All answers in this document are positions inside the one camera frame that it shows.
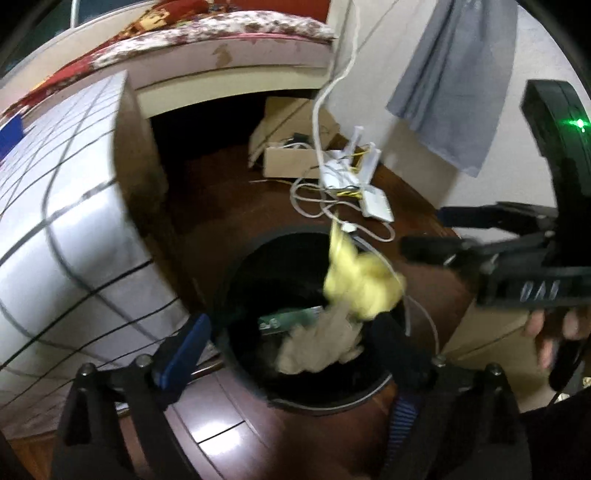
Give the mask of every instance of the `window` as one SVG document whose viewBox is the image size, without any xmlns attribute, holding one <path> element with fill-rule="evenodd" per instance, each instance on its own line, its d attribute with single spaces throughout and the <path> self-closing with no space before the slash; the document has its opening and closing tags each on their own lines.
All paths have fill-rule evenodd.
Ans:
<svg viewBox="0 0 591 480">
<path fill-rule="evenodd" d="M 80 0 L 76 25 L 82 25 L 93 18 L 139 3 L 138 0 Z"/>
<path fill-rule="evenodd" d="M 45 42 L 70 28 L 71 9 L 72 0 L 61 0 L 45 16 L 40 17 L 37 25 L 27 33 L 4 62 L 0 69 L 0 77 L 6 75 L 18 62 Z"/>
</svg>

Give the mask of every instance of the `finger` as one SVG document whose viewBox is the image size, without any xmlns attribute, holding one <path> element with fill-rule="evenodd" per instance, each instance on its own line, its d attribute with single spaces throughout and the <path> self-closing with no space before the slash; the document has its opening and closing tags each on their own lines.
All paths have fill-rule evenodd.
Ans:
<svg viewBox="0 0 591 480">
<path fill-rule="evenodd" d="M 544 311 L 536 310 L 525 323 L 524 334 L 529 337 L 537 336 L 544 327 Z"/>
<path fill-rule="evenodd" d="M 556 351 L 556 341 L 551 338 L 541 339 L 538 350 L 538 366 L 542 370 L 550 368 L 554 361 L 554 353 Z"/>
<path fill-rule="evenodd" d="M 591 333 L 591 316 L 587 307 L 571 310 L 564 317 L 562 333 L 568 340 L 582 340 Z"/>
</svg>

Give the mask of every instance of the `cardboard box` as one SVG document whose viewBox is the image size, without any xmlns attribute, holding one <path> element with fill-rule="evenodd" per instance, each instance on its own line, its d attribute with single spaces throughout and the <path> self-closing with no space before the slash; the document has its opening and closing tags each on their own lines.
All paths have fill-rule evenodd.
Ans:
<svg viewBox="0 0 591 480">
<path fill-rule="evenodd" d="M 309 148 L 281 148 L 283 143 L 268 144 L 263 159 L 262 174 L 267 178 L 299 179 L 306 170 L 318 165 L 316 150 Z M 306 174 L 307 179 L 317 179 L 318 168 Z"/>
<path fill-rule="evenodd" d="M 265 103 L 265 116 L 250 137 L 248 167 L 251 168 L 255 164 L 270 144 L 283 144 L 294 133 L 309 135 L 311 141 L 313 105 L 313 100 L 306 98 L 268 97 Z M 325 108 L 320 109 L 318 119 L 320 145 L 325 150 L 339 133 L 339 124 Z"/>
</svg>

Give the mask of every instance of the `human hand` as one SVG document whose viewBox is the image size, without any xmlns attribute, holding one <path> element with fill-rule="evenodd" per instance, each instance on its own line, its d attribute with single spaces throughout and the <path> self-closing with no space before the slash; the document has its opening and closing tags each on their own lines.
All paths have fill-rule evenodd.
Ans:
<svg viewBox="0 0 591 480">
<path fill-rule="evenodd" d="M 591 333 L 591 306 L 579 307 L 565 315 L 562 326 L 549 325 L 547 312 L 537 310 L 530 315 L 525 324 L 524 334 L 535 337 L 538 352 L 538 365 L 542 369 L 549 368 L 562 339 L 583 340 Z"/>
</svg>

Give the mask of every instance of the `white grid-patterned cloth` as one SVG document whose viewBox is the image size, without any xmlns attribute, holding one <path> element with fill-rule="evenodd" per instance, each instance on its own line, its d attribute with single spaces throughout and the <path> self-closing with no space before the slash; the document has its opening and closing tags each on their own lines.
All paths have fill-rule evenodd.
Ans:
<svg viewBox="0 0 591 480">
<path fill-rule="evenodd" d="M 55 428 L 70 380 L 153 353 L 187 313 L 128 219 L 113 165 L 126 73 L 37 119 L 0 166 L 0 428 Z"/>
</svg>

